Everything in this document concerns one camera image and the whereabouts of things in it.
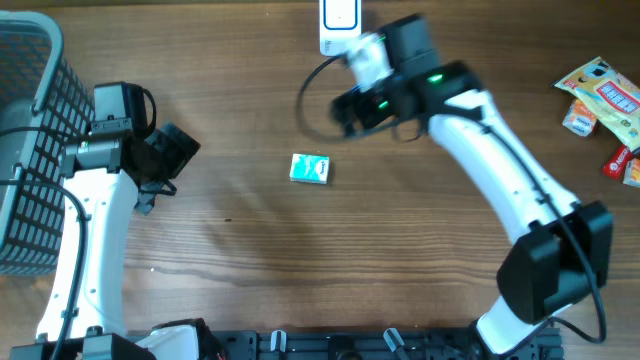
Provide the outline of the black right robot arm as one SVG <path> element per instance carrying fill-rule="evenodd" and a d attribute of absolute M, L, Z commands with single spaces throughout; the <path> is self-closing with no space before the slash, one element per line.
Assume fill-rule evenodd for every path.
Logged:
<path fill-rule="evenodd" d="M 464 169 L 504 228 L 511 248 L 496 274 L 499 296 L 475 323 L 485 355 L 515 353 L 585 298 L 595 306 L 594 341 L 603 342 L 608 209 L 581 202 L 536 161 L 468 65 L 439 61 L 422 16 L 349 39 L 340 56 L 356 81 L 333 105 L 345 136 L 417 121 Z"/>

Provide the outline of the small teal box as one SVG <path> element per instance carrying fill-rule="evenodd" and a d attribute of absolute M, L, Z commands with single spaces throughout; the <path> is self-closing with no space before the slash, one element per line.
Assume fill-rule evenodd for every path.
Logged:
<path fill-rule="evenodd" d="M 289 177 L 293 182 L 327 184 L 329 169 L 327 156 L 293 154 Z"/>

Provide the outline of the small orange box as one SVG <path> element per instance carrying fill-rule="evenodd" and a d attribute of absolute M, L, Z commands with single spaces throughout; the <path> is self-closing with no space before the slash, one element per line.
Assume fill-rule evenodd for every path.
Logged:
<path fill-rule="evenodd" d="M 562 125 L 581 137 L 590 136 L 598 123 L 598 119 L 586 105 L 580 100 L 575 99 L 566 116 L 562 121 Z"/>
<path fill-rule="evenodd" d="M 634 158 L 627 162 L 623 183 L 632 187 L 640 187 L 640 159 Z"/>

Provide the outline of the blue yellow snack bag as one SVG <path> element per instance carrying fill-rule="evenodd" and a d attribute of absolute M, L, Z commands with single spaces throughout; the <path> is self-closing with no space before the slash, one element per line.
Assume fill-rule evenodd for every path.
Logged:
<path fill-rule="evenodd" d="M 553 84 L 571 93 L 623 145 L 639 154 L 639 87 L 598 56 Z"/>

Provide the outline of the red chocolate wafer bar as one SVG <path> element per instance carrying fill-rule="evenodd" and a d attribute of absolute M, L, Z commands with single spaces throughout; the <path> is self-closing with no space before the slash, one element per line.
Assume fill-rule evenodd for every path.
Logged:
<path fill-rule="evenodd" d="M 627 146 L 621 145 L 604 164 L 602 173 L 611 179 L 618 180 L 632 157 L 632 151 Z"/>

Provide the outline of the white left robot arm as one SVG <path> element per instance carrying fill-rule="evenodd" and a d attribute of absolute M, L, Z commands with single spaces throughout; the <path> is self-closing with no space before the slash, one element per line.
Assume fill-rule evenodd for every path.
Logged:
<path fill-rule="evenodd" d="M 65 141 L 65 201 L 52 294 L 30 345 L 13 359 L 213 359 L 227 354 L 201 318 L 166 322 L 140 340 L 124 326 L 123 271 L 135 212 L 148 214 L 199 150 L 173 124 L 156 125 L 151 92 L 127 82 L 95 87 L 87 134 Z"/>

